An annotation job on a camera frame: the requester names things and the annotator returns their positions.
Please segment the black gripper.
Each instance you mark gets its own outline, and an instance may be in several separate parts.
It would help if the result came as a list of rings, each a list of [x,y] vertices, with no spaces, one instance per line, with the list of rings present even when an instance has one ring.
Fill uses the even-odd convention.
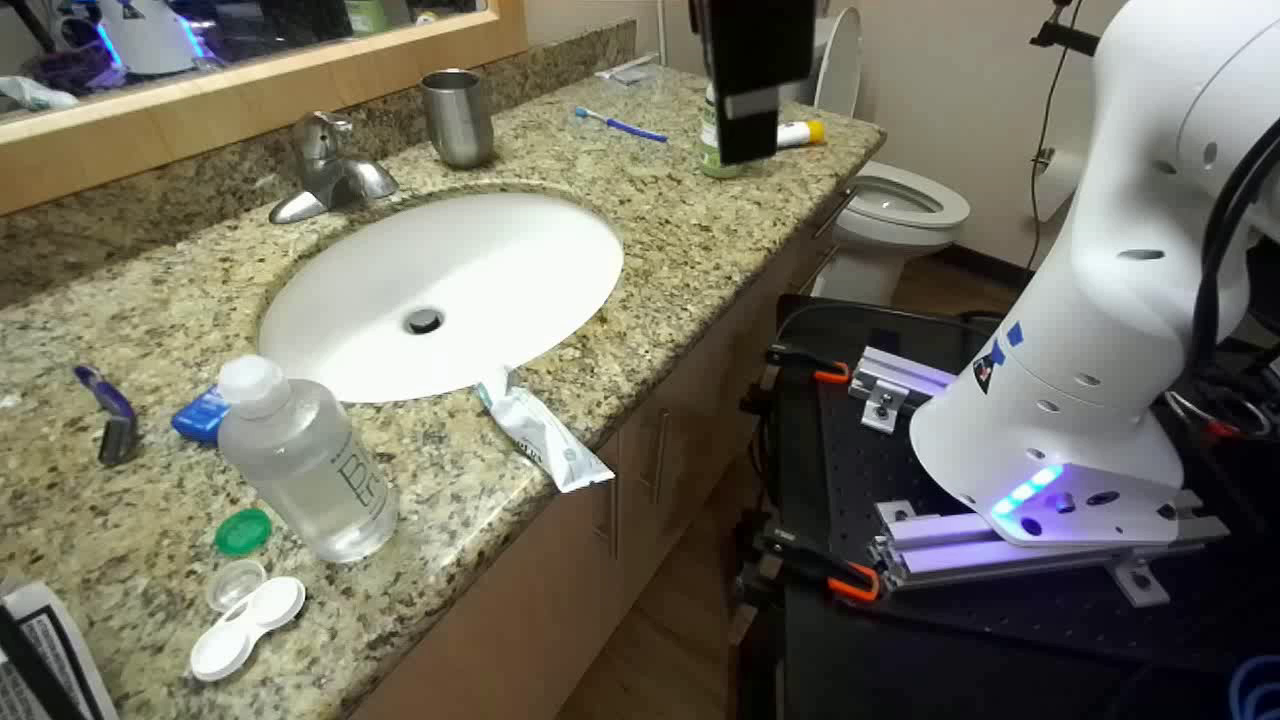
[[[810,70],[817,0],[698,0],[725,163],[775,152],[780,89]]]

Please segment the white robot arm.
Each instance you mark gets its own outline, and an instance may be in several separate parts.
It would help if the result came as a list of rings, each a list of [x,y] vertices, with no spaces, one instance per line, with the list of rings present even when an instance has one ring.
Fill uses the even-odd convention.
[[[1184,464],[1150,404],[1238,329],[1277,237],[1280,0],[1124,0],[1087,66],[1066,217],[908,448],[1011,545],[1166,545]]]

